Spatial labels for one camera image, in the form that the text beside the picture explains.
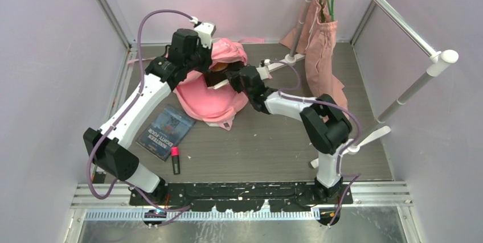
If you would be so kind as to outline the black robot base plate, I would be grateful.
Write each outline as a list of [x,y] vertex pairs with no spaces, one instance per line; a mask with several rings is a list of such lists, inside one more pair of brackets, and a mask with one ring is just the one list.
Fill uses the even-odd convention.
[[313,182],[169,183],[153,193],[131,190],[130,205],[150,205],[192,212],[302,212],[317,206],[352,204],[345,186],[328,196]]

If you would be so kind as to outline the pink student backpack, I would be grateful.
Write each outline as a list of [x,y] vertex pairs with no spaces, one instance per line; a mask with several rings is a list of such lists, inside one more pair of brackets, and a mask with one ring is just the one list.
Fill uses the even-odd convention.
[[[263,44],[264,39],[245,38],[237,42],[228,38],[216,39],[210,68],[218,72],[237,61],[247,65],[247,54],[243,48],[243,44],[247,43]],[[228,84],[218,89],[210,88],[202,73],[197,71],[190,72],[174,93],[188,116],[227,131],[231,130],[237,112],[248,103],[245,94],[236,92]]]

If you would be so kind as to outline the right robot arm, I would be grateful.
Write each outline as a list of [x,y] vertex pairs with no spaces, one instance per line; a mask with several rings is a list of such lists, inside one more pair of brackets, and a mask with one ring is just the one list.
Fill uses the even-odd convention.
[[328,94],[300,97],[265,86],[258,68],[247,65],[226,72],[230,86],[244,93],[252,107],[265,114],[281,115],[303,123],[307,136],[318,152],[315,192],[319,201],[331,203],[338,196],[343,177],[340,174],[341,152],[349,144],[352,125]]

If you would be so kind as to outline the Moon and Sixpence book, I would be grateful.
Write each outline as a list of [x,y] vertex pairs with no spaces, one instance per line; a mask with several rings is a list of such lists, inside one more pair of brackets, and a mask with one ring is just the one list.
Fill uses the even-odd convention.
[[214,71],[203,74],[208,89],[220,89],[221,87],[230,85],[230,78],[235,75],[235,71],[223,70]]

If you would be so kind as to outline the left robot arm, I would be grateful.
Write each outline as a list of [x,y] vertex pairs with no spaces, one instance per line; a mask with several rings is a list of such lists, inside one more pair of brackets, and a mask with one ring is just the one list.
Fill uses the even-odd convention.
[[144,191],[144,198],[153,205],[165,200],[164,181],[128,149],[151,112],[189,72],[208,71],[215,31],[215,25],[209,22],[192,30],[176,30],[165,54],[153,59],[141,71],[138,89],[101,128],[88,128],[83,135],[91,162],[118,180]]

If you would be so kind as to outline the Nineteen Eighty-Four blue book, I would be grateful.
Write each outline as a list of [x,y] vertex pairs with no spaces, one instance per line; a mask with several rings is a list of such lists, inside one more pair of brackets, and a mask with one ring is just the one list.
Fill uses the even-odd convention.
[[195,119],[171,105],[166,106],[137,138],[136,143],[162,161],[171,155],[195,125]]

